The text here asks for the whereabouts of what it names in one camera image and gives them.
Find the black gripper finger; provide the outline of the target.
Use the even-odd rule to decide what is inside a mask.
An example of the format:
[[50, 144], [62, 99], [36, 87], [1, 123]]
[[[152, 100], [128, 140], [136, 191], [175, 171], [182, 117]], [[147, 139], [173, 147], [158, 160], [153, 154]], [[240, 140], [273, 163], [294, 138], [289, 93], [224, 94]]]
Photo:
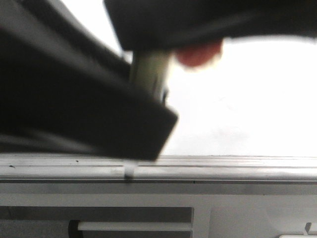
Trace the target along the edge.
[[107, 0], [121, 47], [172, 49], [226, 37], [317, 35], [314, 0]]
[[0, 3], [0, 151], [154, 160], [177, 116], [59, 0]]

